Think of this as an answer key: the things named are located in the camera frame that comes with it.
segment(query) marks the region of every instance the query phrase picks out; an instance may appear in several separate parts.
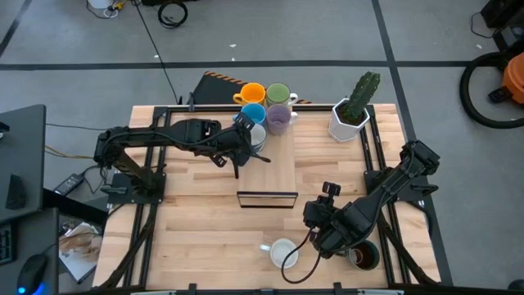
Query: gray floor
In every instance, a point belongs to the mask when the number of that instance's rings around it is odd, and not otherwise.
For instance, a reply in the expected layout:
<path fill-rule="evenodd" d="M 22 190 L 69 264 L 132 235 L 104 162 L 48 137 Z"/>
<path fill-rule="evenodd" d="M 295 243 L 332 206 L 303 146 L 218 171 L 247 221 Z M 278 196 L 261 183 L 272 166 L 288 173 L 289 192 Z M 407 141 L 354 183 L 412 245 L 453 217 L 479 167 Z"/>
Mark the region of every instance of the gray floor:
<path fill-rule="evenodd" d="M 4 0 L 0 39 L 21 7 Z M 397 61 L 466 61 L 496 50 L 492 40 L 469 31 L 469 17 L 486 0 L 379 0 Z M 200 0 L 188 2 L 184 26 L 167 30 L 156 12 L 141 7 L 147 27 L 166 62 L 176 61 L 385 61 L 373 5 L 368 0 Z M 476 27 L 489 33 L 481 19 Z M 156 63 L 156 52 L 134 7 L 112 20 L 99 20 L 82 0 L 33 0 L 1 64 Z M 168 69 L 176 93 L 185 98 L 206 70 L 268 84 L 288 84 L 300 98 L 336 102 L 366 71 L 382 74 L 374 102 L 397 103 L 387 67 L 226 67 Z M 472 123 L 459 104 L 461 68 L 399 68 L 417 136 L 442 156 L 431 178 L 436 213 L 454 283 L 506 288 L 524 279 L 522 224 L 524 169 L 519 129 L 492 130 Z M 490 117 L 518 118 L 511 104 L 492 106 L 486 93 L 497 88 L 496 70 L 472 77 L 476 105 Z M 109 127 L 125 125 L 133 105 L 173 104 L 162 70 L 0 70 L 0 111 L 47 105 L 47 121 Z M 47 128 L 46 143 L 65 153 L 91 155 L 96 132 Z M 92 163 L 46 156 L 45 185 L 54 188 Z M 88 175 L 93 183 L 96 172 Z M 72 196 L 91 196 L 82 187 Z M 78 288 L 61 276 L 61 289 Z"/>

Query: keyboard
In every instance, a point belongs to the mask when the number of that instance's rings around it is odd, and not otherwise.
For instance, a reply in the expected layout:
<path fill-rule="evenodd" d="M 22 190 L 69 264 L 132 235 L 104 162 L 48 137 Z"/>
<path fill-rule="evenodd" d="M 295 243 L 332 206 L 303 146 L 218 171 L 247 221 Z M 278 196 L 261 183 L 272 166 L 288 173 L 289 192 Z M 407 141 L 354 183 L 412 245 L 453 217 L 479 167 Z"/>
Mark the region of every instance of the keyboard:
<path fill-rule="evenodd" d="M 16 259 L 14 227 L 11 223 L 0 225 L 0 266 Z"/>

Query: purple mug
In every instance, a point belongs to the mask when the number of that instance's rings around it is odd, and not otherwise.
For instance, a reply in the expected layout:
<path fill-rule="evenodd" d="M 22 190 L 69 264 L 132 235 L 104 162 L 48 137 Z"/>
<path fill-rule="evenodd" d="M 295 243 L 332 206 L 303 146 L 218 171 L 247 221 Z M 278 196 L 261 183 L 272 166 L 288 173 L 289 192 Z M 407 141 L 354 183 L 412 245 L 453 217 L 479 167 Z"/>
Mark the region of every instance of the purple mug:
<path fill-rule="evenodd" d="M 295 123 L 297 118 L 297 113 L 281 104 L 272 105 L 266 113 L 269 132 L 274 135 L 286 133 L 287 127 Z"/>

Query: white cup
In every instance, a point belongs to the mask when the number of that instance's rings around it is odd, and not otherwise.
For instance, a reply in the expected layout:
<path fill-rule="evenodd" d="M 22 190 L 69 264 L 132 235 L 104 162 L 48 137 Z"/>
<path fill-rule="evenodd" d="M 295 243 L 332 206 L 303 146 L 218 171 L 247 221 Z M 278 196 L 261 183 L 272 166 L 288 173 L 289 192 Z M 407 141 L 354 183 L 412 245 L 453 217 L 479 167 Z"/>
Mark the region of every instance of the white cup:
<path fill-rule="evenodd" d="M 295 248 L 296 248 L 296 245 L 292 241 L 288 240 L 287 238 L 280 238 L 277 241 L 275 241 L 275 243 L 273 243 L 273 245 L 271 246 L 260 245 L 260 250 L 269 252 L 269 257 L 271 257 L 271 261 L 278 268 L 282 267 L 284 258 L 286 258 L 287 254 L 289 254 L 289 252 L 293 251 L 293 249 Z M 298 261 L 298 251 L 294 252 L 287 259 L 284 269 L 293 267 L 297 261 Z"/>
<path fill-rule="evenodd" d="M 251 146 L 255 152 L 262 152 L 265 145 L 265 139 L 268 137 L 264 126 L 255 124 L 251 129 Z"/>

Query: green mug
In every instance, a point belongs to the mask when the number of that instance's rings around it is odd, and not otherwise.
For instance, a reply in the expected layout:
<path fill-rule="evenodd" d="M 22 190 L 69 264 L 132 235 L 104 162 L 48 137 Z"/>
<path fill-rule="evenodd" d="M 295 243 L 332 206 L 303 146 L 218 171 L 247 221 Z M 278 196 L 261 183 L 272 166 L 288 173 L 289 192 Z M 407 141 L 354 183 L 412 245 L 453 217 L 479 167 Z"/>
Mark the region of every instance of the green mug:
<path fill-rule="evenodd" d="M 273 83 L 265 91 L 265 102 L 268 107 L 275 104 L 290 106 L 298 101 L 298 96 L 291 93 L 283 83 Z"/>

